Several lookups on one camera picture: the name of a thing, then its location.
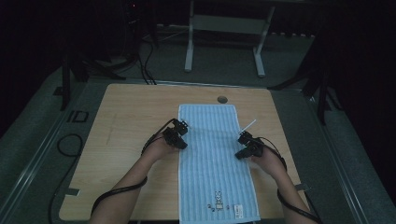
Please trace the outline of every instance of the table surface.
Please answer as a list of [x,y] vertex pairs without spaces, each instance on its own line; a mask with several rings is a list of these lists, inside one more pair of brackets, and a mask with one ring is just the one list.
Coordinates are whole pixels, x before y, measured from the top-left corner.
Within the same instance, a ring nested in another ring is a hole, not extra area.
[[[142,146],[169,119],[177,119],[181,104],[219,104],[225,96],[235,105],[239,125],[253,136],[271,140],[288,165],[295,184],[300,183],[271,92],[265,89],[111,84],[107,87],[91,132],[70,183],[78,196],[66,195],[63,220],[88,220],[94,201],[110,190],[140,157]],[[249,162],[262,218],[283,217],[276,183]],[[133,220],[178,220],[178,153],[158,161],[141,189]]]

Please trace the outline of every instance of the hand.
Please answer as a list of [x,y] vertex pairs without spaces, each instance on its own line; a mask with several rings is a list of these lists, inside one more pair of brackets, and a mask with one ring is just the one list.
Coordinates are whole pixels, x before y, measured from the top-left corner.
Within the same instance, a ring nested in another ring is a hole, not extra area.
[[153,138],[153,142],[146,148],[145,152],[142,155],[142,158],[148,159],[152,163],[158,161],[165,157],[167,154],[177,151],[176,147],[169,146],[164,137],[163,133],[157,134]]
[[269,148],[264,147],[261,157],[252,156],[251,160],[256,162],[265,173],[270,175],[273,179],[277,179],[280,176],[287,174],[283,163]]

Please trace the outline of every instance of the light blue towel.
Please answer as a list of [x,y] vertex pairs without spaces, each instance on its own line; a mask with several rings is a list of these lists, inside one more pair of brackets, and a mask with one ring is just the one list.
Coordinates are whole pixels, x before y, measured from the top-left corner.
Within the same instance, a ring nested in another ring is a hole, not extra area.
[[233,105],[181,105],[189,125],[178,165],[180,223],[260,220],[248,163],[235,153],[240,127]]

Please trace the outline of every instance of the small round object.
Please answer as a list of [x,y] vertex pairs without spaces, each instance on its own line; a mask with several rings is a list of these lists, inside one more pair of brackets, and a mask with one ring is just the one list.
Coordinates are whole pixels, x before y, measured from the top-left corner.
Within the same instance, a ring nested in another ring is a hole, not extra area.
[[221,103],[221,104],[226,104],[228,102],[228,99],[225,96],[219,96],[218,97],[218,102]]

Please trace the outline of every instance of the human arm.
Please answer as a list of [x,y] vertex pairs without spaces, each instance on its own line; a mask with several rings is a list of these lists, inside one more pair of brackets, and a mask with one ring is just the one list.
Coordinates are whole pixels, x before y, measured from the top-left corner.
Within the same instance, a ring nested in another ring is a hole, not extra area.
[[[161,133],[156,138],[113,189],[141,183],[156,161],[177,150],[166,144]],[[140,189],[135,189],[104,198],[93,211],[90,223],[128,223],[139,193]]]
[[[279,193],[282,195],[284,200],[292,206],[299,208],[306,213],[310,213],[308,207],[303,202],[302,198],[298,194],[293,182],[291,181],[283,163],[280,161],[277,155],[275,155],[269,148],[264,147],[261,157],[251,157],[251,160],[256,162],[265,173],[270,175],[276,182]],[[296,213],[282,204],[283,214],[285,216],[286,223],[317,223],[316,221],[304,217],[299,213]]]

